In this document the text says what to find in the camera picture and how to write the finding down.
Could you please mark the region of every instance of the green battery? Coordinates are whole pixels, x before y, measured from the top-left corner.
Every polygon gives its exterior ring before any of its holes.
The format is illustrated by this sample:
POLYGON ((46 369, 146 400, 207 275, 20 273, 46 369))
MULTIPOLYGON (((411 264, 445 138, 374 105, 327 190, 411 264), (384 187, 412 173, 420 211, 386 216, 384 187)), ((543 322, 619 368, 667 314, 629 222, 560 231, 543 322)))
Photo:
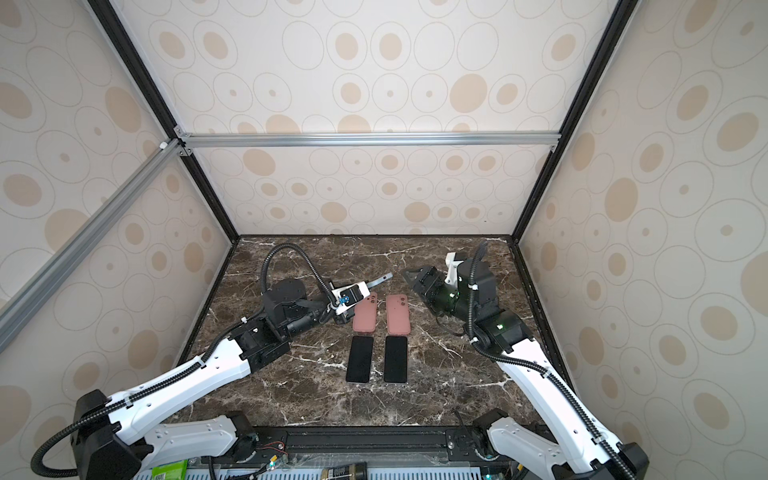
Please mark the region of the green battery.
POLYGON ((184 480, 187 475, 187 461, 167 463, 152 469, 152 480, 184 480))

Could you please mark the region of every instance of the smartphone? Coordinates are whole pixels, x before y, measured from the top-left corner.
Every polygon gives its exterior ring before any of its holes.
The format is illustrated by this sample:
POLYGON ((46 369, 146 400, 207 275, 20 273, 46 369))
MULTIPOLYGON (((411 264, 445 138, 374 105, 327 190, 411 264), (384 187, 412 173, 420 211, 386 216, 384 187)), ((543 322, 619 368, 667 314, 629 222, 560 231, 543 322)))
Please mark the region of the smartphone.
POLYGON ((408 337, 388 336, 384 344, 384 381, 408 382, 408 337))
POLYGON ((358 333, 373 333, 376 329, 376 307, 379 298, 376 292, 372 292, 366 298, 360 300, 355 309, 355 316, 352 317, 352 330, 358 333))
POLYGON ((403 294, 386 296, 386 328, 389 335, 411 333, 407 296, 403 294))
POLYGON ((352 337, 349 349, 349 361, 346 366, 346 381, 349 383, 368 383, 371 379, 371 357, 373 357, 373 337, 352 337))

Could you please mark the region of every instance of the wall panel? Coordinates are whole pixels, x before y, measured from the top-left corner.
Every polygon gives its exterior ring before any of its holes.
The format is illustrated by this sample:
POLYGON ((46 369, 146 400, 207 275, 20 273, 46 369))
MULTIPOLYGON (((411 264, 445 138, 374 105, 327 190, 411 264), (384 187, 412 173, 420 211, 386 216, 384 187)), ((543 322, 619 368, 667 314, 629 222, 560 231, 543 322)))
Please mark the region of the wall panel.
POLYGON ((768 466, 767 18, 645 2, 522 241, 582 400, 651 478, 768 466))
POLYGON ((558 130, 602 0, 115 2, 185 131, 558 130))
POLYGON ((241 234, 510 233, 548 145, 200 148, 241 234))
MULTIPOLYGON (((109 395, 175 366, 229 247, 183 164, 171 161, 0 354, 0 476, 37 478, 31 455, 71 423, 81 395, 109 395)), ((46 463, 73 468, 68 442, 46 463)))
POLYGON ((0 308, 164 138, 72 0, 0 10, 0 308))

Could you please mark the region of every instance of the robotic arm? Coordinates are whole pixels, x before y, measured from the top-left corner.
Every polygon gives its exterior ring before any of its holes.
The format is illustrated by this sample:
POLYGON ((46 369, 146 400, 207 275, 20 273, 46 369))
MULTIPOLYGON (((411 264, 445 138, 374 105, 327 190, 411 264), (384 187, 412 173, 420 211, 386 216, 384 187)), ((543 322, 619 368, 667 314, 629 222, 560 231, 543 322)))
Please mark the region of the robotic arm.
POLYGON ((481 261, 484 255, 483 243, 473 258, 449 253, 447 275, 433 266, 403 272, 432 314, 465 322, 470 343, 518 384, 558 441, 491 412, 484 415, 490 418, 480 418, 483 438, 478 443, 487 447, 483 453, 507 455, 544 479, 642 479, 648 458, 641 447, 623 445, 596 420, 552 368, 520 317, 499 307, 496 280, 481 261))
MULTIPOLYGON (((519 316, 499 308, 495 278, 488 264, 480 261, 484 253, 484 245, 471 259, 463 253, 450 253, 447 277, 433 266, 403 274, 432 313, 465 321, 465 332, 475 349, 515 380, 557 440, 550 442, 494 410, 475 421, 479 425, 473 433, 478 455, 507 455, 544 479, 643 478, 648 459, 642 449, 634 443, 622 445, 596 420, 551 368, 519 316)), ((290 351, 290 341, 301 332, 331 318, 348 323, 354 315, 350 308, 368 296, 370 288, 391 277, 387 273, 369 283, 335 288, 317 273, 298 246, 283 243, 274 247, 261 271, 263 308, 259 312, 221 333, 203 355, 156 379, 109 398, 99 390, 82 396, 75 407, 74 423, 33 455, 33 472, 46 477, 128 480, 141 470, 183 458, 225 455, 234 462, 249 460, 255 455, 258 438, 242 413, 199 422, 160 422, 220 386, 274 362, 290 351), (320 298, 308 300, 304 283, 297 279, 268 286, 270 260, 284 248, 304 257, 318 281, 320 298), (71 436, 77 468, 46 467, 45 453, 67 436, 71 436)))
POLYGON ((221 333, 200 356, 132 389, 110 397, 100 390, 83 395, 75 406, 74 423, 51 437, 33 455, 31 468, 44 477, 82 480, 128 480, 139 471, 183 458, 227 454, 246 461, 255 453, 256 436, 242 413, 179 424, 160 424, 195 400, 261 370, 290 351, 302 332, 334 318, 348 323, 350 309, 370 294, 370 288, 392 278, 387 273, 372 282, 334 287, 323 279, 297 245, 275 246, 262 265, 263 308, 221 333), (307 262, 321 295, 308 300, 301 280, 285 279, 269 287, 269 264, 280 250, 297 251, 307 262), (43 464, 50 448, 71 436, 77 468, 56 470, 43 464))

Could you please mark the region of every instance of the dark brown marble surface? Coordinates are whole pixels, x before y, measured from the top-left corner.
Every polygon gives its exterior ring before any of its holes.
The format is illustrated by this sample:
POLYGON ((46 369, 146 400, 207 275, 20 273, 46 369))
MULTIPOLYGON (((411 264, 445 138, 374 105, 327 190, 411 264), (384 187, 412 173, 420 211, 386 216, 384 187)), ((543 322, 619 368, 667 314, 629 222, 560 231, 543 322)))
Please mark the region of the dark brown marble surface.
MULTIPOLYGON (((474 351, 467 339, 449 335, 435 323, 421 300, 400 275, 405 268, 434 265, 445 271, 447 252, 471 252, 481 237, 294 237, 243 238, 227 268, 214 301, 195 339, 201 353, 223 329, 260 306, 259 272, 263 258, 276 244, 298 243, 322 275, 336 285, 370 281, 392 272, 394 278, 374 288, 379 309, 371 381, 345 381, 352 324, 316 327, 293 342, 291 352, 265 369, 219 388, 169 421, 208 419, 243 410, 254 425, 455 425, 454 408, 466 420, 491 408, 506 410, 519 423, 541 422, 520 389, 490 360, 474 351), (384 383, 386 302, 389 294, 409 298, 408 383, 384 383)), ((514 261, 504 239, 489 238, 485 260, 498 282, 502 308, 515 311, 538 338, 514 261)), ((287 277, 305 279, 310 298, 316 294, 310 269, 292 250, 278 253, 270 282, 287 277)), ((441 319, 459 331, 456 320, 441 319)))

